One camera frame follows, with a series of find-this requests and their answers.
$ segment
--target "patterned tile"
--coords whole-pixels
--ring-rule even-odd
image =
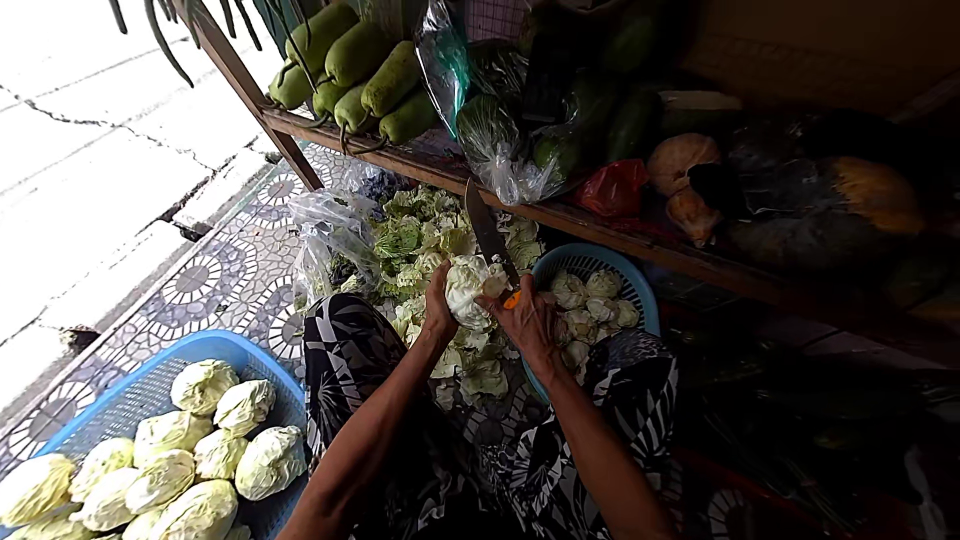
[[[301,146],[325,184],[352,161],[315,144]],[[293,309],[300,242],[287,203],[303,191],[285,161],[267,175],[203,247],[0,439],[0,479],[104,391],[194,331],[241,333],[302,380],[302,320]]]

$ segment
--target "black and white patterned clothing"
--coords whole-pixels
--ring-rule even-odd
[[[312,306],[304,324],[307,439],[325,452],[349,416],[403,358],[390,323],[358,296],[336,294]],[[677,362],[660,340],[622,331],[590,351],[584,388],[648,473],[666,464]],[[560,423],[533,393],[520,360],[503,360],[510,391],[472,405],[459,392],[444,412],[424,386],[406,414],[391,460],[371,489],[353,535],[409,538],[442,518],[451,498],[516,517],[528,535],[610,538],[577,475]]]

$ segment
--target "blue plastic basket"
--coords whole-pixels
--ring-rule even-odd
[[[103,440],[133,438],[141,420],[177,410],[170,401],[174,377],[187,364],[207,358],[230,364],[240,380],[266,379],[274,384],[274,408],[248,438],[273,426],[297,426],[306,435],[303,387],[269,354],[242,335],[208,330],[192,333],[157,353],[71,420],[36,455],[60,452],[80,462]],[[301,475],[287,489],[256,503],[241,497],[237,519],[251,528],[254,538],[272,540],[290,517],[306,482],[307,475]]]
[[[597,270],[612,270],[623,281],[619,298],[632,302],[640,314],[637,325],[653,335],[660,335],[660,316],[657,313],[657,300],[654,291],[639,269],[625,257],[615,251],[593,244],[566,244],[546,254],[534,265],[534,280],[537,290],[550,286],[553,277],[560,270],[580,278],[584,282]],[[550,403],[543,384],[530,371],[527,361],[523,360],[523,370],[534,390]]]

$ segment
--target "wooden shelf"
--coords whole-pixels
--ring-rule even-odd
[[[284,110],[264,109],[264,122],[273,130],[340,150],[339,134],[327,127],[307,129],[307,120]],[[356,151],[374,141],[357,137],[349,143]],[[357,156],[374,165],[396,171],[422,182],[463,194],[469,170],[459,160],[384,149]],[[892,310],[881,298],[861,290],[831,283],[788,280],[728,258],[698,250],[665,235],[625,233],[612,229],[592,214],[562,201],[505,207],[495,195],[483,190],[487,204],[609,246],[669,270],[725,288],[739,296],[758,300],[782,311],[796,313],[845,331],[851,331],[914,356],[960,367],[960,337],[939,325]]]

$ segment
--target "knife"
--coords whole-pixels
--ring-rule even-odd
[[[477,245],[480,246],[480,253],[483,254],[487,265],[498,262],[503,265],[503,271],[507,273],[510,289],[503,291],[500,300],[506,309],[511,309],[520,299],[520,275],[516,272],[514,262],[510,260],[507,246],[503,243],[503,236],[496,229],[496,222],[490,215],[490,207],[483,202],[480,190],[477,189],[473,179],[467,180],[464,206],[467,207],[467,217],[470,219],[473,233],[477,237]]]

